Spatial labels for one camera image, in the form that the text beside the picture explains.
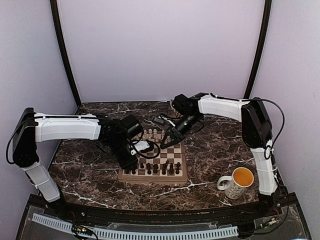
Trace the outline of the wooden chess board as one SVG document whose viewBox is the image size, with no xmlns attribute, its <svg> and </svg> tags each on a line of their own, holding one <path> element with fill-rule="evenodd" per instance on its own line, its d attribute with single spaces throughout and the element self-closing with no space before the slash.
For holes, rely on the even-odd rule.
<svg viewBox="0 0 320 240">
<path fill-rule="evenodd" d="M 118 180 L 124 183 L 144 183 L 144 184 L 164 184 L 164 185 L 183 185 L 187 182 L 187 164 L 185 157 L 185 145 L 181 141 L 178 144 L 172 145 L 168 148 L 158 150 L 153 148 L 152 152 L 147 152 L 149 159 L 146 159 L 140 155 L 137 155 L 136 174 L 132 174 L 130 170 L 129 174 L 125 174 L 124 169 L 119 169 Z M 163 164 L 169 160 L 169 164 L 166 169 L 166 174 L 162 174 Z M 180 162 L 180 168 L 177 168 L 177 163 Z M 144 164 L 144 169 L 140 168 L 140 163 Z M 147 174 L 147 163 L 152 165 L 151 174 Z M 174 174 L 168 173 L 170 163 L 174 164 Z M 158 173 L 153 174 L 153 165 L 158 164 Z"/>
</svg>

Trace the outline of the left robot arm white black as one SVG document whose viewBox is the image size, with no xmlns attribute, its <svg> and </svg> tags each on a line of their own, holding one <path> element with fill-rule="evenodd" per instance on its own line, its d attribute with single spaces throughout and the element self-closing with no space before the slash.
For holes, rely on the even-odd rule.
<svg viewBox="0 0 320 240">
<path fill-rule="evenodd" d="M 43 166 L 37 144 L 54 140 L 101 141 L 110 148 L 120 168 L 129 170 L 137 164 L 136 155 L 150 147 L 145 140 L 133 142 L 142 132 L 140 122 L 133 115 L 123 119 L 93 114 L 49 115 L 28 107 L 8 141 L 6 151 L 12 152 L 12 157 L 6 160 L 23 169 L 58 217 L 67 218 L 71 208 L 62 200 L 58 185 Z"/>
</svg>

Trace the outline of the dark tall piece back row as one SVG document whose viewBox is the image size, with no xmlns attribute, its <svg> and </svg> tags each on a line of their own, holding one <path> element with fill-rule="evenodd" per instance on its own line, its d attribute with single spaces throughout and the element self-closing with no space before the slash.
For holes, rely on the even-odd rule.
<svg viewBox="0 0 320 240">
<path fill-rule="evenodd" d="M 168 174 L 173 175 L 174 172 L 175 172 L 175 165 L 173 163 L 170 163 Z"/>
</svg>

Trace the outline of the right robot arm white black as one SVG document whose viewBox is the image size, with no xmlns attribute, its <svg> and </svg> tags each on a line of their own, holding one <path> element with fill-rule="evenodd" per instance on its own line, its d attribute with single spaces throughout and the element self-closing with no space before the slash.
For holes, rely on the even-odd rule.
<svg viewBox="0 0 320 240">
<path fill-rule="evenodd" d="M 275 193 L 278 186 L 272 123 L 263 99 L 233 99 L 200 92 L 191 97 L 177 95 L 171 105 L 182 117 L 165 131 L 161 149 L 182 142 L 187 132 L 204 116 L 215 115 L 236 120 L 241 123 L 242 139 L 254 157 L 259 193 L 266 196 Z"/>
</svg>

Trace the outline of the dark piece bishop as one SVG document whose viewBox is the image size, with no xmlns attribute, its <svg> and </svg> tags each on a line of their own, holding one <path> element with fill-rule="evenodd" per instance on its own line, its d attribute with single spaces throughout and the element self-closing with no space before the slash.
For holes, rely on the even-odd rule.
<svg viewBox="0 0 320 240">
<path fill-rule="evenodd" d="M 166 170 L 169 163 L 170 163 L 170 161 L 167 160 L 167 161 L 163 164 L 162 169 L 163 169 L 163 170 Z"/>
</svg>

